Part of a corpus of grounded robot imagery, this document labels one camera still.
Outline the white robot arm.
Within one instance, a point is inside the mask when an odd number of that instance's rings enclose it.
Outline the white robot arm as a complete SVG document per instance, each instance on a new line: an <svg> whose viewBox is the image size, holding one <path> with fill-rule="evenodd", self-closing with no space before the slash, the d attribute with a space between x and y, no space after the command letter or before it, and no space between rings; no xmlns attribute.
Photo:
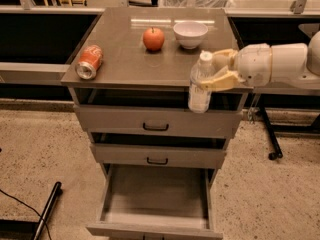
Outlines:
<svg viewBox="0 0 320 240"><path fill-rule="evenodd" d="M220 50L213 53L212 64L218 71L199 81L204 90L219 92L240 84L256 88L270 83L318 90L320 32L313 35L309 44L269 46L263 43L248 45L240 51Z"/></svg>

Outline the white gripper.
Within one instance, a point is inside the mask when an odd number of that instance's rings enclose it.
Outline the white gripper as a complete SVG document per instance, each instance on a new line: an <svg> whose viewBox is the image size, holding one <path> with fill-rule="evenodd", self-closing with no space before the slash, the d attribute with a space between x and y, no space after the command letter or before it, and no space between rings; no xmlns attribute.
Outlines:
<svg viewBox="0 0 320 240"><path fill-rule="evenodd" d="M212 64L218 72L199 82L199 86L206 91L231 90L239 83L259 87L270 81L272 53L267 44L248 45L239 52L223 49L212 55Z"/></svg>

